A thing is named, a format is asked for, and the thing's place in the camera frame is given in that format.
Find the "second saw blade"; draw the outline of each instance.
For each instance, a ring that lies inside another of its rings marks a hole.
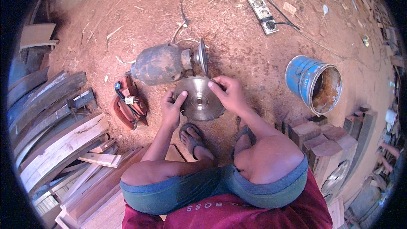
[[[184,78],[176,87],[175,97],[182,91],[188,91],[188,96],[181,106],[182,114],[191,120],[214,120],[225,112],[219,98],[208,87],[208,77]]]

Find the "power strip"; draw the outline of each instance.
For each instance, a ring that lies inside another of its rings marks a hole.
[[[250,3],[257,19],[260,22],[260,26],[266,35],[272,34],[278,31],[277,26],[274,24],[274,18],[270,13],[269,8],[264,0],[247,0]]]

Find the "green shorts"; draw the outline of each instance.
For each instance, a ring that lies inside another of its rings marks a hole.
[[[270,184],[253,184],[243,178],[234,165],[175,176],[145,186],[131,186],[120,181],[126,202],[133,209],[152,215],[167,215],[206,197],[234,194],[259,208],[286,206],[302,193],[307,181],[308,161]]]

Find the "blue bucket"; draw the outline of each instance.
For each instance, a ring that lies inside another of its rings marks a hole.
[[[294,57],[285,70],[287,87],[321,116],[332,110],[342,92],[342,77],[333,64],[304,55]]]

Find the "grinder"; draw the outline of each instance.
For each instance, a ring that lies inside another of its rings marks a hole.
[[[182,49],[176,43],[164,43],[143,50],[131,66],[131,75],[149,86],[176,82],[185,76],[192,64],[201,65],[208,74],[208,59],[201,38],[196,51]]]

